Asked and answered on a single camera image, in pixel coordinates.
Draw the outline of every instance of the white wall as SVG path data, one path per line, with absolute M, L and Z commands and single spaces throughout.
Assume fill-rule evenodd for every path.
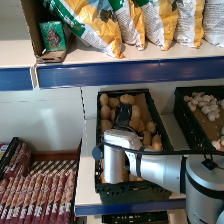
M 33 150 L 72 150 L 83 125 L 80 88 L 0 92 L 0 142 L 20 137 Z

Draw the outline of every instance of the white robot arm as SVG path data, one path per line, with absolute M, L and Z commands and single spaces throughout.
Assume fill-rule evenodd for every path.
M 186 214 L 191 224 L 224 224 L 224 154 L 221 152 L 214 152 L 212 159 L 205 158 L 203 153 L 184 157 L 183 152 L 155 152 L 144 148 L 136 133 L 117 129 L 104 133 L 103 145 L 103 153 L 96 147 L 93 157 L 98 160 L 103 154 L 106 182 L 122 181 L 126 154 L 132 175 L 186 194 Z

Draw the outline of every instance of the chip bag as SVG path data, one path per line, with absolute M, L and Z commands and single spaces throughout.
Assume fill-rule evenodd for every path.
M 122 58 L 120 28 L 108 0 L 39 0 L 79 38 L 109 56 Z
M 218 47 L 224 47 L 224 1 L 206 0 L 203 19 L 205 39 Z
M 135 45 L 138 50 L 144 50 L 145 26 L 137 0 L 109 0 L 109 2 L 117 16 L 123 41 Z
M 189 47 L 199 48 L 204 36 L 202 12 L 205 0 L 177 0 L 178 20 L 175 40 Z
M 144 16 L 146 37 L 162 50 L 168 50 L 177 24 L 176 2 L 172 0 L 138 0 Z

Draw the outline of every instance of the green snack bag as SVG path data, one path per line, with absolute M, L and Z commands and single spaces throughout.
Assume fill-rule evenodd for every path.
M 40 23 L 40 29 L 46 51 L 64 51 L 66 49 L 61 22 Z

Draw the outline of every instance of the blue shelf edge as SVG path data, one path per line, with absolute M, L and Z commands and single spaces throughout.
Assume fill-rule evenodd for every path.
M 33 90 L 30 68 L 1 68 L 0 91 Z
M 224 57 L 37 67 L 40 88 L 121 85 L 224 78 Z
M 77 217 L 88 215 L 109 215 L 121 213 L 142 213 L 156 212 L 176 209 L 185 209 L 185 199 L 172 199 L 168 201 L 150 201 L 134 204 L 116 204 L 116 205 L 86 205 L 75 206 L 75 215 Z

